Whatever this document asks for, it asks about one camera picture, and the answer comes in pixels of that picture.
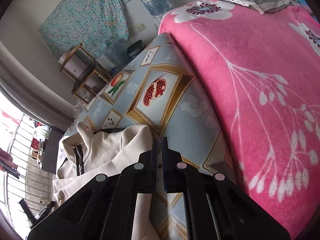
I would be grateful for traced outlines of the teal floral hanging cloth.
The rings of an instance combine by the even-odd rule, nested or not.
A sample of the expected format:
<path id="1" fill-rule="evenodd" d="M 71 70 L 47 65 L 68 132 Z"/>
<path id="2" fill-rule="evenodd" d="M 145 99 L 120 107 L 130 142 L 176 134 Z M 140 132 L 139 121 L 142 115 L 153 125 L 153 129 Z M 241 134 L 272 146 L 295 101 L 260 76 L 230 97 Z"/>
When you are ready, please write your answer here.
<path id="1" fill-rule="evenodd" d="M 38 31 L 54 56 L 78 44 L 95 58 L 129 38 L 126 4 L 131 0 L 62 0 Z"/>

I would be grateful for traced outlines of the wooden chair dark seat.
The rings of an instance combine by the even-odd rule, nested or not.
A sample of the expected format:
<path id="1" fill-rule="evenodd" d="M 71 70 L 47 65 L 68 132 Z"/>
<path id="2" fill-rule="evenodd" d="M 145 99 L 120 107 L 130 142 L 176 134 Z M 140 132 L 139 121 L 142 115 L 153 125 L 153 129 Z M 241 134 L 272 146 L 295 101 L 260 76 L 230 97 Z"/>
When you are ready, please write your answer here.
<path id="1" fill-rule="evenodd" d="M 70 70 L 66 68 L 67 64 L 71 62 L 72 57 L 76 56 L 77 51 L 81 51 L 89 60 L 90 63 L 88 66 L 84 68 L 83 71 L 80 72 L 80 75 L 76 77 Z M 79 92 L 84 89 L 89 94 L 91 94 L 93 97 L 97 95 L 95 90 L 88 85 L 86 85 L 86 82 L 93 76 L 97 75 L 100 77 L 105 83 L 109 83 L 112 80 L 112 73 L 108 70 L 106 70 L 96 59 L 94 59 L 84 48 L 83 44 L 79 43 L 77 46 L 72 47 L 70 50 L 65 51 L 65 59 L 61 63 L 61 67 L 59 69 L 59 72 L 65 73 L 69 78 L 71 78 L 74 81 L 74 85 L 71 91 L 71 94 L 76 97 L 78 100 L 80 100 L 85 105 L 89 104 L 89 101 L 84 99 Z"/>

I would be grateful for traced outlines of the fruit pattern bed sheet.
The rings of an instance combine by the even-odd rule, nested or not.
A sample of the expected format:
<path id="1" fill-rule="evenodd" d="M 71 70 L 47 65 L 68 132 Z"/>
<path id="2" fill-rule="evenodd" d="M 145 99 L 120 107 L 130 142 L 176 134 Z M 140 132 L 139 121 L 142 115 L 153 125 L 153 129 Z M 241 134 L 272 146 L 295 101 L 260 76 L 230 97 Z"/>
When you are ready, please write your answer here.
<path id="1" fill-rule="evenodd" d="M 172 36 L 158 35 L 77 114 L 61 141 L 83 122 L 93 132 L 147 125 L 158 152 L 157 189 L 149 219 L 159 239 L 189 239 L 182 193 L 163 186 L 162 139 L 201 173 L 235 179 L 221 126 L 206 92 Z M 84 174 L 82 146 L 73 148 L 76 174 Z"/>

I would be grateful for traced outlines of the pink floral blanket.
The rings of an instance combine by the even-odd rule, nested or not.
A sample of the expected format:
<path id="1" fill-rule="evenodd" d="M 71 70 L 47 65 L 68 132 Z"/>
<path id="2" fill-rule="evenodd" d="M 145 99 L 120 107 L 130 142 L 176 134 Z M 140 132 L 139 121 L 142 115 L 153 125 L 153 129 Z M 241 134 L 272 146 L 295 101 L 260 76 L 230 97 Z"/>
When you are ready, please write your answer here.
<path id="1" fill-rule="evenodd" d="M 207 90 L 250 195 L 296 238 L 319 206 L 319 23 L 199 0 L 167 13 Z"/>

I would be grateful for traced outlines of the grey curtain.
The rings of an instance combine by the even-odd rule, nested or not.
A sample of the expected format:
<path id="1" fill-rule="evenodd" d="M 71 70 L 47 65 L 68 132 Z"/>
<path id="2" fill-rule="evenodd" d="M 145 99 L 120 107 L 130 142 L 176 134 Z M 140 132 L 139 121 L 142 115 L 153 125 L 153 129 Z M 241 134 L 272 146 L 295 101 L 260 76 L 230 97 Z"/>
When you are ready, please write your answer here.
<path id="1" fill-rule="evenodd" d="M 61 133 L 74 121 L 74 107 L 31 74 L 1 44 L 1 93 L 19 110 Z"/>

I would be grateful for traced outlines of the black trash bin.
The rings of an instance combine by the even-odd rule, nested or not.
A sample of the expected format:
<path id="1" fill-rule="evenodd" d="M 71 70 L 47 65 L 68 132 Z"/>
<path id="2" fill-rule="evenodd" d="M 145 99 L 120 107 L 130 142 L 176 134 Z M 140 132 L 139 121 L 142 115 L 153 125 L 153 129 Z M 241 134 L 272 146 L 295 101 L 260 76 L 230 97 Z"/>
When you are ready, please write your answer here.
<path id="1" fill-rule="evenodd" d="M 146 45 L 144 42 L 142 40 L 138 40 L 127 48 L 126 53 L 128 57 L 133 60 L 145 49 L 145 47 Z"/>

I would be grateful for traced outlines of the wall power socket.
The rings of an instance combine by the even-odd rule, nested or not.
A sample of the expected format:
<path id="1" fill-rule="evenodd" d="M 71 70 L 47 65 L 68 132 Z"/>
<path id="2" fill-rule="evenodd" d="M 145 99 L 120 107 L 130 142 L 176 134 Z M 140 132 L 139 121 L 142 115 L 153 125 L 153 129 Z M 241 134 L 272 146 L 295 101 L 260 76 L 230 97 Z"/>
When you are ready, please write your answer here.
<path id="1" fill-rule="evenodd" d="M 145 29 L 145 25 L 140 23 L 140 24 L 137 24 L 135 27 L 133 27 L 132 31 L 136 35 L 136 34 L 140 33 L 141 31 L 143 31 L 144 29 Z"/>

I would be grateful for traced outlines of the beige coat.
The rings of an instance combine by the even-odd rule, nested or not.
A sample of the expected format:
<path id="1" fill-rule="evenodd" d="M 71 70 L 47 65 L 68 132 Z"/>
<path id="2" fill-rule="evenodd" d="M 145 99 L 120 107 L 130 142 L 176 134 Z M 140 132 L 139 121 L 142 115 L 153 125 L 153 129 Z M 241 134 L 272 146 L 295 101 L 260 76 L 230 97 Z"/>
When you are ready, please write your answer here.
<path id="1" fill-rule="evenodd" d="M 53 181 L 54 197 L 59 205 L 71 198 L 98 174 L 113 176 L 138 162 L 139 155 L 152 149 L 152 135 L 147 125 L 132 125 L 120 132 L 93 132 L 83 122 L 77 124 L 77 133 L 63 139 L 66 161 L 58 168 Z M 73 148 L 82 146 L 84 174 L 76 174 Z"/>

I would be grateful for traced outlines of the dark grey low cabinet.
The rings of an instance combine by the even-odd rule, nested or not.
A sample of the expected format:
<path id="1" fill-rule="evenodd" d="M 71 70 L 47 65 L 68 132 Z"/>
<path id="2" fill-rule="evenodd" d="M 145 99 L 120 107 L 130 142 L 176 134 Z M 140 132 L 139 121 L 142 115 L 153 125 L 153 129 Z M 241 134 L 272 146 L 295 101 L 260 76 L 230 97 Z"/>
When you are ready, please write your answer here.
<path id="1" fill-rule="evenodd" d="M 41 170 L 56 174 L 57 157 L 59 152 L 59 141 L 63 134 L 51 129 L 49 139 L 46 142 L 46 148 L 41 157 Z"/>

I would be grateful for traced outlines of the blue water jug on dispenser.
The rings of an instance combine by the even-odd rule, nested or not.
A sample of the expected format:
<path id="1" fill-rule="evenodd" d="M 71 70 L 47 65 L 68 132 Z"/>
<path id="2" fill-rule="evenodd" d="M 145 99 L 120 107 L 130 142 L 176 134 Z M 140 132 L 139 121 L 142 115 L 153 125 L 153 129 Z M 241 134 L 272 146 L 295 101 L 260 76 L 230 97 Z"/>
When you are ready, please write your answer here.
<path id="1" fill-rule="evenodd" d="M 164 15 L 169 10 L 166 0 L 140 0 L 152 17 Z"/>

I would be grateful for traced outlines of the empty water jug on floor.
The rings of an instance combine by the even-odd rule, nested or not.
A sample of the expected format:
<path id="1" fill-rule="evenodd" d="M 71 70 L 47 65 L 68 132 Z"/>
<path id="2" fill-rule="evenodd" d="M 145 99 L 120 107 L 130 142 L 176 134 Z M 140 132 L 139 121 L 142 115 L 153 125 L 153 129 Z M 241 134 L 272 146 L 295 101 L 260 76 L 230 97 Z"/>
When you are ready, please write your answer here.
<path id="1" fill-rule="evenodd" d="M 130 62 L 125 47 L 119 42 L 113 42 L 105 49 L 104 55 L 114 65 L 112 72 L 122 71 Z"/>

